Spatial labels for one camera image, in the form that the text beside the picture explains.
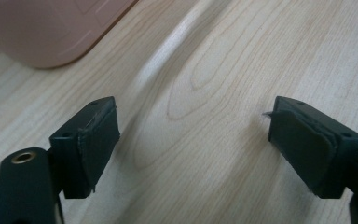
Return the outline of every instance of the pink plastic container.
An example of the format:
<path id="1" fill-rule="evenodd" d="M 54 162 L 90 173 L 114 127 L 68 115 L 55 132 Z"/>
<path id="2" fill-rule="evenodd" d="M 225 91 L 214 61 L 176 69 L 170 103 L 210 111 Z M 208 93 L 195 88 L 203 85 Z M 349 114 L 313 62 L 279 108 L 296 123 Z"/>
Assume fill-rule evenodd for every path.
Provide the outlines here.
<path id="1" fill-rule="evenodd" d="M 0 50 L 48 68 L 83 56 L 137 0 L 0 0 Z"/>

